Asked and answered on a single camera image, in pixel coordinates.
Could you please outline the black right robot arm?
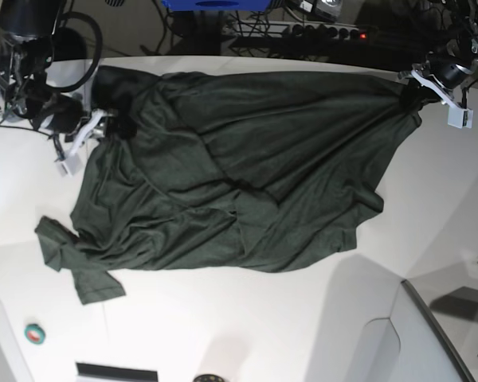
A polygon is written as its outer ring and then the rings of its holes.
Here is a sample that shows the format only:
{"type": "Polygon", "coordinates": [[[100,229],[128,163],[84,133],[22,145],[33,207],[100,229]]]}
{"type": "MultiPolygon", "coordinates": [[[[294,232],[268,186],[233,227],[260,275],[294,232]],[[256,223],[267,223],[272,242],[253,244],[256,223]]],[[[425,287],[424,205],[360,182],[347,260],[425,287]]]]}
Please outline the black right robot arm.
{"type": "Polygon", "coordinates": [[[128,139],[136,129],[114,108],[85,106],[79,89],[98,69],[104,39],[97,21],[76,12],[67,1],[4,1],[0,7],[0,128],[16,127],[25,120],[29,130],[53,143],[55,163],[65,175],[82,167],[79,149],[94,139],[128,139]],[[68,54],[85,57],[86,44],[70,20],[88,25],[95,38],[92,61],[73,84],[54,86],[47,70],[68,54]]]}

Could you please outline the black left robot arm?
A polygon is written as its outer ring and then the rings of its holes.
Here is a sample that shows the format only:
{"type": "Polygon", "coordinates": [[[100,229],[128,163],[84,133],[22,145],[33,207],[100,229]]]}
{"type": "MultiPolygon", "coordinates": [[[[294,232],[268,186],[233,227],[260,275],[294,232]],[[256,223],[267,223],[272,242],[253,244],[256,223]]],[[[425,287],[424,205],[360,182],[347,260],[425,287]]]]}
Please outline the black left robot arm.
{"type": "Polygon", "coordinates": [[[401,101],[442,103],[449,108],[447,124],[472,127],[468,93],[478,79],[478,1],[404,1],[414,29],[426,39],[428,51],[409,70],[398,73],[407,82],[401,101]]]}

